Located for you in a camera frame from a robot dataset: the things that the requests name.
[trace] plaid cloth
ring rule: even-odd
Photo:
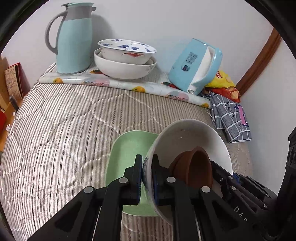
[[[242,106],[232,100],[209,92],[210,116],[216,129],[224,129],[229,143],[252,139],[250,127]]]

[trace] terracotta bowl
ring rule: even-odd
[[[179,154],[169,166],[171,175],[184,181],[188,186],[212,188],[213,173],[207,152],[200,146],[192,151]]]

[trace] snack bag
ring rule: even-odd
[[[231,78],[222,70],[218,70],[213,80],[208,83],[205,87],[209,88],[228,88],[234,86]]]
[[[234,102],[240,103],[239,91],[233,86],[229,88],[207,88],[207,90],[212,91],[216,94],[220,94]]]

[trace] screw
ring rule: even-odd
[[[176,179],[174,177],[168,177],[167,178],[168,183],[174,183],[175,181],[176,181]]]
[[[94,188],[91,187],[91,186],[85,187],[85,188],[83,189],[83,191],[84,191],[85,193],[91,193],[93,190],[94,190]]]
[[[121,177],[121,178],[119,179],[119,182],[120,182],[120,183],[127,183],[127,182],[128,182],[128,179],[127,179],[126,177]]]
[[[207,193],[207,192],[210,192],[211,189],[208,186],[203,186],[202,191]]]

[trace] green dish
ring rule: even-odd
[[[145,156],[157,138],[157,134],[146,131],[128,131],[119,136],[112,147],[107,173],[106,185],[123,176],[127,167],[133,166],[137,154]],[[158,216],[152,206],[150,197],[146,196],[142,182],[141,199],[137,206],[123,206],[123,212],[136,216]]]

